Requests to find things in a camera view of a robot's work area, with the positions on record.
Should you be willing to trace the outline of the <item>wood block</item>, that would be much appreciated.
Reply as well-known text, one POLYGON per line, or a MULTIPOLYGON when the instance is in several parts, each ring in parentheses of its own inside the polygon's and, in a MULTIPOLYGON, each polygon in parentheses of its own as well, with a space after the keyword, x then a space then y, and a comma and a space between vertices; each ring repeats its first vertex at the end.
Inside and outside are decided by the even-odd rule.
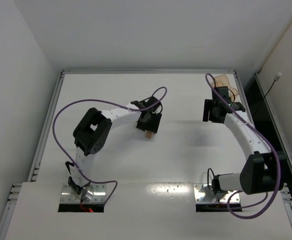
POLYGON ((145 137, 147 139, 151 139, 153 137, 154 133, 152 131, 146 131, 145 133, 145 137))

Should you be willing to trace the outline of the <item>translucent orange plastic container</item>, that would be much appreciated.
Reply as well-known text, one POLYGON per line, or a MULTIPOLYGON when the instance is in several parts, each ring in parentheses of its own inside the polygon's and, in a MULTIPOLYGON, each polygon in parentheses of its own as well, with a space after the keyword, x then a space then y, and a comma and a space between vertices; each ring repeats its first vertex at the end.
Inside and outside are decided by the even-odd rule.
POLYGON ((211 81, 211 85, 213 87, 228 87, 230 92, 229 96, 233 99, 233 101, 239 95, 236 83, 231 82, 226 74, 215 76, 214 80, 211 81))

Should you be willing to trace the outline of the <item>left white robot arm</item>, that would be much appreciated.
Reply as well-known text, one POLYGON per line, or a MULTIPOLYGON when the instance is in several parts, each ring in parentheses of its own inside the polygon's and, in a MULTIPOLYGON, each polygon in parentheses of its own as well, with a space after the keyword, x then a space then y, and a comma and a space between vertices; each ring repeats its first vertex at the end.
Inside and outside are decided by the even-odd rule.
POLYGON ((162 103, 151 96, 141 101, 132 101, 123 107, 111 110, 90 108, 73 131, 76 156, 73 163, 67 162, 70 173, 68 184, 75 194, 80 195, 90 184, 89 173, 92 170, 96 154, 104 147, 112 129, 136 123, 143 132, 158 132, 162 117, 162 103))

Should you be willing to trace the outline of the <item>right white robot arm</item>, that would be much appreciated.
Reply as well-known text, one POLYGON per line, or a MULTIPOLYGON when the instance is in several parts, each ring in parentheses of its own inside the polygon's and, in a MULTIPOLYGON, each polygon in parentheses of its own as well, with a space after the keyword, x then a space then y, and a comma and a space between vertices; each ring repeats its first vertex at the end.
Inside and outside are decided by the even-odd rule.
POLYGON ((224 124, 234 135, 246 158, 239 173, 217 174, 212 191, 242 191, 247 195, 280 191, 284 186, 285 155, 272 151, 261 138, 240 102, 232 101, 226 86, 215 87, 212 98, 204 102, 203 121, 224 124))

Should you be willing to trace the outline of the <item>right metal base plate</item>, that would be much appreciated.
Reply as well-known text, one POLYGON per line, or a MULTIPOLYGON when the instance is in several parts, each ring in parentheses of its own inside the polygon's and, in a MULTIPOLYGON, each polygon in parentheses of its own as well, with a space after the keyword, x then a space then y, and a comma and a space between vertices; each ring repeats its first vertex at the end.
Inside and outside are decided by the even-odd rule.
POLYGON ((193 192, 196 204, 226 204, 228 199, 231 204, 241 202, 238 193, 231 197, 236 191, 222 191, 214 194, 206 183, 194 183, 193 192))

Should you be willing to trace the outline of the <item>metal base plate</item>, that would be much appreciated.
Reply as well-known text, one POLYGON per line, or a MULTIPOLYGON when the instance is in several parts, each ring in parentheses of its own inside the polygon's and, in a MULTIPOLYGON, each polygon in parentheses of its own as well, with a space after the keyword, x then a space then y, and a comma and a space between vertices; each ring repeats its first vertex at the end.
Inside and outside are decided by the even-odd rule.
POLYGON ((106 200, 106 187, 90 183, 84 186, 79 193, 64 184, 60 195, 60 204, 102 204, 106 200))
POLYGON ((231 204, 241 202, 238 193, 231 197, 236 191, 222 191, 214 194, 206 183, 194 183, 193 192, 196 204, 226 204, 228 199, 231 204))

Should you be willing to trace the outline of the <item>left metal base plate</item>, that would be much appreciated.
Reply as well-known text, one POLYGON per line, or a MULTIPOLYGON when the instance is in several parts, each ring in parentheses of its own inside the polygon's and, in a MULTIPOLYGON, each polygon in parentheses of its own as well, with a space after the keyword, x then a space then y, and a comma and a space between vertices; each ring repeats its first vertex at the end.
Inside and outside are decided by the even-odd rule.
POLYGON ((84 186, 79 193, 64 184, 60 195, 60 204, 102 204, 106 200, 106 187, 90 183, 84 186))

